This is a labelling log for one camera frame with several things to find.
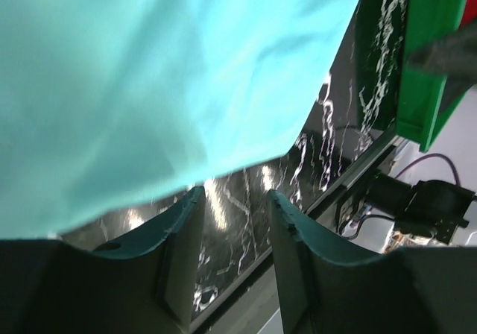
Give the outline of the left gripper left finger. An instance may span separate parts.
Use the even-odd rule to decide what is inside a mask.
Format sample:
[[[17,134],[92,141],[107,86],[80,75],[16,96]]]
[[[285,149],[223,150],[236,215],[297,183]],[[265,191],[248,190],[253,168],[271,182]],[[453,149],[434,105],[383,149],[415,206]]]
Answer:
[[[187,330],[205,213],[196,186],[94,250],[62,249],[60,330]]]

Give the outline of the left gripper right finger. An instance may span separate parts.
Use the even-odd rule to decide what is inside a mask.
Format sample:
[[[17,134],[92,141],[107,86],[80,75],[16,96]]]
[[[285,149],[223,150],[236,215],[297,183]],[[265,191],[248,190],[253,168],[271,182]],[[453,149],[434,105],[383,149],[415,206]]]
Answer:
[[[285,333],[398,333],[379,255],[341,238],[268,192],[274,269]]]

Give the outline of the turquoise t shirt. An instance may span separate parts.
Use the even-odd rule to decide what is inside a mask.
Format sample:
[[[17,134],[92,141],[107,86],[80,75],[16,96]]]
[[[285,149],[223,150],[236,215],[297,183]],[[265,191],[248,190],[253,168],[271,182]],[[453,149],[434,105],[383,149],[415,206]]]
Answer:
[[[1,237],[284,155],[358,0],[1,0]]]

